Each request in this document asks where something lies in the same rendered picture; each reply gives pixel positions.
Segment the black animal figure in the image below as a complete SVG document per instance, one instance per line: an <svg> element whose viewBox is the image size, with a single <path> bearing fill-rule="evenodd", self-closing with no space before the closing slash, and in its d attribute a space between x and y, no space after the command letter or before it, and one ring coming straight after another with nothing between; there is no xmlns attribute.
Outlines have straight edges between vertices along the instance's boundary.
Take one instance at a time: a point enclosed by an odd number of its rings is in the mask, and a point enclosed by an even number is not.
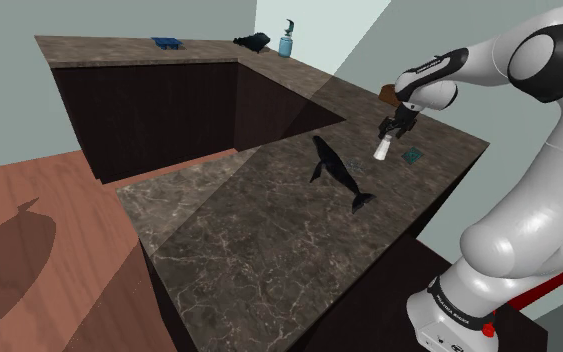
<svg viewBox="0 0 563 352"><path fill-rule="evenodd" d="M253 52L260 53L270 42L270 37L263 32L257 32L245 37L236 37L233 43L245 47Z"/></svg>

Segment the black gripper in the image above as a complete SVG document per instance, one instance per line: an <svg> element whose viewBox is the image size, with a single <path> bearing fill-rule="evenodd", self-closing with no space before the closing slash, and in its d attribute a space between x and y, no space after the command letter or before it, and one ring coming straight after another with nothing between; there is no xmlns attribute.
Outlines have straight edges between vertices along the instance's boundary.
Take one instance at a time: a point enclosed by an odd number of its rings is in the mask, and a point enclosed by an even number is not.
<svg viewBox="0 0 563 352"><path fill-rule="evenodd" d="M400 139L411 128L419 112L401 103L393 117L386 117L378 126L378 138L382 140L388 131L398 129L395 137Z"/></svg>

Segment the blue soap dispenser bottle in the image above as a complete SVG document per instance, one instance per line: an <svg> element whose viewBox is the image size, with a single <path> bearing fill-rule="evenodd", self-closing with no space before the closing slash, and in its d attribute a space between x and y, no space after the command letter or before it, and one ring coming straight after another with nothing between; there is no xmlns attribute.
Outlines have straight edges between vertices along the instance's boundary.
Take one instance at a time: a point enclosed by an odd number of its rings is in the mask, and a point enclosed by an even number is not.
<svg viewBox="0 0 563 352"><path fill-rule="evenodd" d="M288 28L284 30L285 34L280 38L278 54L280 57L289 58L292 53L293 47L293 31L295 23L293 20L288 19Z"/></svg>

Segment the brown bowl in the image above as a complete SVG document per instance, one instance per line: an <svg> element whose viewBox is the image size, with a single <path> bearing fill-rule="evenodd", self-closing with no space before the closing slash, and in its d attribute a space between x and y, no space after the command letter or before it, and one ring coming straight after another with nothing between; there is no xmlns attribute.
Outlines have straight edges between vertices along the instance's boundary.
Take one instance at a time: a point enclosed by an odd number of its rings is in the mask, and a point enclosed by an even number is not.
<svg viewBox="0 0 563 352"><path fill-rule="evenodd" d="M398 107L401 104L401 102L396 97L394 84L383 85L378 97L381 101L393 107Z"/></svg>

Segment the white shaker bottle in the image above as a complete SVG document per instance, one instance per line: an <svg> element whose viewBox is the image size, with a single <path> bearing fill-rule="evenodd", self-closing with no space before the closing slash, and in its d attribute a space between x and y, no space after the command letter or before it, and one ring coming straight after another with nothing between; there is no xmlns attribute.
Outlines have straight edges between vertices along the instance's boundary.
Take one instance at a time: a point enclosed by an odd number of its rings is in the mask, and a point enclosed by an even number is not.
<svg viewBox="0 0 563 352"><path fill-rule="evenodd" d="M391 139L392 139L391 135L385 135L381 139L377 149L375 150L375 152L373 154L373 157L376 160L383 161L386 158L386 155L387 155L388 150L389 150L390 145L391 145Z"/></svg>

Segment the blue tray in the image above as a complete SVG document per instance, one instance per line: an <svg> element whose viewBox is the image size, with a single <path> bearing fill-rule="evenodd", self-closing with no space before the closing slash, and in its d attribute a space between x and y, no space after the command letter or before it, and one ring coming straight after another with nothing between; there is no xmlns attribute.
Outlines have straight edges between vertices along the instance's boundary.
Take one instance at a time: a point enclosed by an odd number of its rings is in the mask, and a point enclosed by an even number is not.
<svg viewBox="0 0 563 352"><path fill-rule="evenodd" d="M172 37L152 37L155 45L162 50L178 50L183 43Z"/></svg>

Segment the black whale figure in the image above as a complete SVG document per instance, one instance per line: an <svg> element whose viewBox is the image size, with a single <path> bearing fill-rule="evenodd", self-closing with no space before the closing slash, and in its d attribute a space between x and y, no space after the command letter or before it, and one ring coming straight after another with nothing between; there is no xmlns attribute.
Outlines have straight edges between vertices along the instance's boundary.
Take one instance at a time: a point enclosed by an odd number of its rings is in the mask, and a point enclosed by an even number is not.
<svg viewBox="0 0 563 352"><path fill-rule="evenodd" d="M376 198L376 195L360 190L357 182L348 172L340 156L322 137L315 135L312 137L312 142L316 148L319 161L314 168L310 182L318 179L322 174L322 170L325 169L333 179L353 193L354 199L351 205L352 214L355 214L359 209Z"/></svg>

